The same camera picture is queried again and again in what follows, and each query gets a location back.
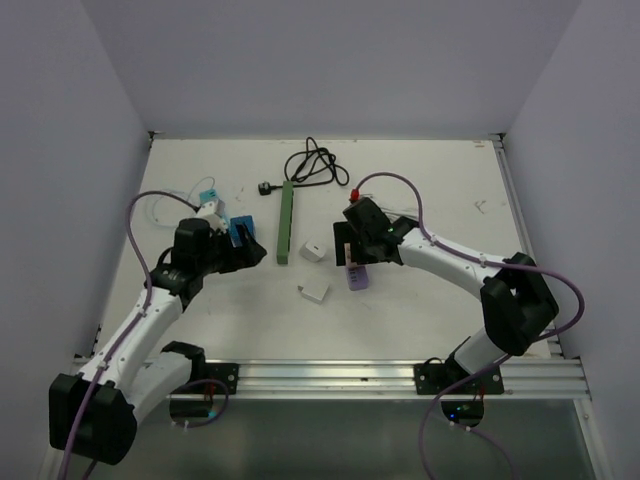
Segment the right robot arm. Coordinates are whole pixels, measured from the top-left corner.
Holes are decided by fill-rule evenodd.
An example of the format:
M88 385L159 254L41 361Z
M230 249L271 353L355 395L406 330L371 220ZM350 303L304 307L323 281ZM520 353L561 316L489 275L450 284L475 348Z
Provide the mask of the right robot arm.
M370 198L347 207L333 224L336 264L394 263L431 273L471 294L481 304L483 327L445 361L451 389L468 392L481 371L510 356L522 356L559 313L558 304L533 259L521 252L509 259L483 257L436 244L419 223L392 221Z

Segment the white USB charger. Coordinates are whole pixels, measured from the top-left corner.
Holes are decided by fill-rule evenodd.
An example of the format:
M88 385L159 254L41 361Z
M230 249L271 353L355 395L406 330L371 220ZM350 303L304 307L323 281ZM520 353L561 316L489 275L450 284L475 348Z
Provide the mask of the white USB charger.
M328 291L330 284L322 279L310 279L298 286L300 295L315 304L322 304Z

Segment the pink cube adapter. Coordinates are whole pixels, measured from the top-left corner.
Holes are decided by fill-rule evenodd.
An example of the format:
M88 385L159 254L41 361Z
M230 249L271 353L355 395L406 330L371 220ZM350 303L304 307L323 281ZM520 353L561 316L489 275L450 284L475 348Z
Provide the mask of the pink cube adapter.
M357 263L353 261L351 254L351 245L349 243L344 244L345 266L349 269L356 268Z

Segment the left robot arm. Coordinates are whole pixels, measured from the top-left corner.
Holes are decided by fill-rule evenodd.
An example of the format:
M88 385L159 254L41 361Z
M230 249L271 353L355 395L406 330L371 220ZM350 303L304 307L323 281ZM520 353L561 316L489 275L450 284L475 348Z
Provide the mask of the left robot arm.
M116 333L77 373L52 382L51 447L116 465L139 425L169 394L204 388L229 395L229 387L209 375L199 346L172 341L154 361L148 357L201 292L206 276L255 267L265 255L244 224L224 231L203 218L180 221L172 246L146 271L140 296Z

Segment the blue cube socket adapter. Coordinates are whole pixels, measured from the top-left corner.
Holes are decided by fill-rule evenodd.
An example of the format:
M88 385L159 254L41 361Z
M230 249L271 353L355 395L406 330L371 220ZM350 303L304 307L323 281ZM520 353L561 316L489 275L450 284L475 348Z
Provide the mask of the blue cube socket adapter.
M229 234L234 247L241 245L241 236L238 227L242 225L251 235L256 238L256 230L253 217L251 215L236 216L230 219Z

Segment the white Honor charger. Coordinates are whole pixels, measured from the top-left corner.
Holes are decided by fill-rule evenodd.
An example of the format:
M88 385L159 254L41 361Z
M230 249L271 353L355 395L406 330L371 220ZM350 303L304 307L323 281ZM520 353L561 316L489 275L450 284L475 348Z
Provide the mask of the white Honor charger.
M326 252L326 247L322 243L312 240L305 242L299 250L300 255L304 259L313 263L323 260Z

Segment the teal power strip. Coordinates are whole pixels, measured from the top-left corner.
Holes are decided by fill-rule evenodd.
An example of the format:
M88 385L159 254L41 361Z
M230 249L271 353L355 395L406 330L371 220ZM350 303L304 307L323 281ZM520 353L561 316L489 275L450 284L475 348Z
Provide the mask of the teal power strip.
M199 193L199 202L201 207L209 204L213 204L217 206L219 203L219 196L217 194L216 189L210 188L210 189L201 191Z

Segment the purple power strip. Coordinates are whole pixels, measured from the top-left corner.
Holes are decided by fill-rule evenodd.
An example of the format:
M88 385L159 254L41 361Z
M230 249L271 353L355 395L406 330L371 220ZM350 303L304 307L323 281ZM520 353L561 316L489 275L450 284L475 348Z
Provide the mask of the purple power strip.
M350 291L361 291L369 287L369 276L364 265L346 267L345 272Z

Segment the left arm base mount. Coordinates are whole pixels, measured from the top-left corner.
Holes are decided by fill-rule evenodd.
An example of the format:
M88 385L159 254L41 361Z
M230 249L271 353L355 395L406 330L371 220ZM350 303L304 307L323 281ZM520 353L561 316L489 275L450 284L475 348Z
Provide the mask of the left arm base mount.
M240 378L240 365L231 362L205 362L189 373L187 380L176 385L168 394L199 395L212 400L215 396L235 395Z

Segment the green power strip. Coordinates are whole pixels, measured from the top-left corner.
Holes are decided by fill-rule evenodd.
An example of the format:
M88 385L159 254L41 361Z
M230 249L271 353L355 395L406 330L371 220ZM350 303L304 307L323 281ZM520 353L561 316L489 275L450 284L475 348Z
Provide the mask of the green power strip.
M276 245L276 262L287 265L291 248L291 231L294 205L294 184L285 181L282 185L278 235Z

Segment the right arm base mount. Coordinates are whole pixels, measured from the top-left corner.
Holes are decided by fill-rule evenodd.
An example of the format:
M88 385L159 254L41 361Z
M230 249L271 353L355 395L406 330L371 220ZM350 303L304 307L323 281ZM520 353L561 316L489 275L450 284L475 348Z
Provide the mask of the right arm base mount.
M413 365L413 380L417 395L436 395L456 384L453 395L488 394L501 395L505 392L502 374L499 367L469 380L470 374L459 367L453 360L442 361L431 357Z

